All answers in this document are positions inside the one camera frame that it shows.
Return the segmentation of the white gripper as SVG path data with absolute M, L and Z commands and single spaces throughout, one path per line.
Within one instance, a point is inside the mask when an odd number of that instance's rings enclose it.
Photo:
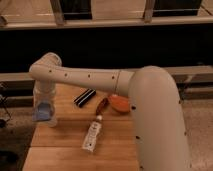
M 33 107 L 34 111 L 37 105 L 40 103 L 49 103 L 53 110 L 52 117 L 49 121 L 43 121 L 41 123 L 46 124 L 49 127 L 55 127 L 57 125 L 57 118 L 55 116 L 54 97 L 56 94 L 55 84 L 50 82 L 36 81 L 33 89 Z

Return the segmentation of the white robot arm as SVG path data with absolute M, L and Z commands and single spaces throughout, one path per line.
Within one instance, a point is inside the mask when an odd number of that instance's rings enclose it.
M 175 80 L 165 69 L 68 68 L 57 54 L 47 53 L 30 66 L 29 75 L 35 80 L 35 104 L 52 103 L 57 83 L 127 97 L 140 171 L 191 171 L 180 95 Z

